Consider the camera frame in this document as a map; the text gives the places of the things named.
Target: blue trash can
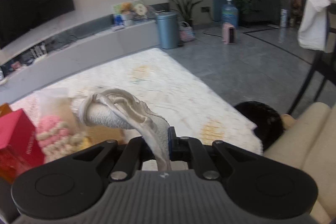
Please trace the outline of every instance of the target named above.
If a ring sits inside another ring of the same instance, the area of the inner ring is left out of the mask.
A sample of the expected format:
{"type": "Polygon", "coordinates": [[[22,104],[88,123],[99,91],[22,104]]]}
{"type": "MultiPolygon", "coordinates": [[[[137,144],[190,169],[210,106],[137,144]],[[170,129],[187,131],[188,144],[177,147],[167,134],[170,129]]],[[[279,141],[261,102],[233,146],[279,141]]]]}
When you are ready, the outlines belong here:
{"type": "Polygon", "coordinates": [[[161,48],[176,48],[180,41],[176,12],[159,13],[156,17],[161,48]]]}

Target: black cabinet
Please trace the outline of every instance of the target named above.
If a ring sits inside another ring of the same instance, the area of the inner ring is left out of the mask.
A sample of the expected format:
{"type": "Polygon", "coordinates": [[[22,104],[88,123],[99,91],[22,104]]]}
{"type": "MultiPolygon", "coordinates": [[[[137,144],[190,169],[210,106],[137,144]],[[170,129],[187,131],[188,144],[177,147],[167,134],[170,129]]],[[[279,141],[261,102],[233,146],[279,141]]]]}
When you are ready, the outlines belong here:
{"type": "Polygon", "coordinates": [[[281,0],[249,0],[250,10],[241,15],[243,24],[252,22],[272,22],[279,24],[281,13],[281,0]]]}

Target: trash can lid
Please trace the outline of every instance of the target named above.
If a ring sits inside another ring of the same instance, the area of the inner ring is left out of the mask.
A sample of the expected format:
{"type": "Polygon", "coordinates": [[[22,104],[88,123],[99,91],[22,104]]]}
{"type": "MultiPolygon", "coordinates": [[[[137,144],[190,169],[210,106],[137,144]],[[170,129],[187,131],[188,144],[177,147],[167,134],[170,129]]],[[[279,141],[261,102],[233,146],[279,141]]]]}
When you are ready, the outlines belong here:
{"type": "Polygon", "coordinates": [[[176,12],[162,12],[156,16],[157,19],[169,19],[174,17],[177,17],[176,12]]]}

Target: black flat screen tv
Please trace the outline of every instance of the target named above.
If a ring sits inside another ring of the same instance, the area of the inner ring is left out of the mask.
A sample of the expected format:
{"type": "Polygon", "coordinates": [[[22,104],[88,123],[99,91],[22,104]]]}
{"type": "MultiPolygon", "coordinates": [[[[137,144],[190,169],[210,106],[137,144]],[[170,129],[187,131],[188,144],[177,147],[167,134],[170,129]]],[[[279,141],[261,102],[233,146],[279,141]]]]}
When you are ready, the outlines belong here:
{"type": "Polygon", "coordinates": [[[0,48],[74,9],[73,0],[0,0],[0,48]]]}

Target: water bottle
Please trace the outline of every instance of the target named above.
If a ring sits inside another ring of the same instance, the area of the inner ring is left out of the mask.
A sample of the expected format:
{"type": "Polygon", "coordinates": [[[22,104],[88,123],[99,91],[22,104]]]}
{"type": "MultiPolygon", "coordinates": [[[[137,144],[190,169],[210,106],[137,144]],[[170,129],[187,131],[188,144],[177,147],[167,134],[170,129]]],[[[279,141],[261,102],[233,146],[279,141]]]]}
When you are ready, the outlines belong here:
{"type": "Polygon", "coordinates": [[[232,4],[232,0],[227,0],[227,4],[223,5],[222,9],[223,23],[230,23],[238,28],[238,9],[232,4]]]}

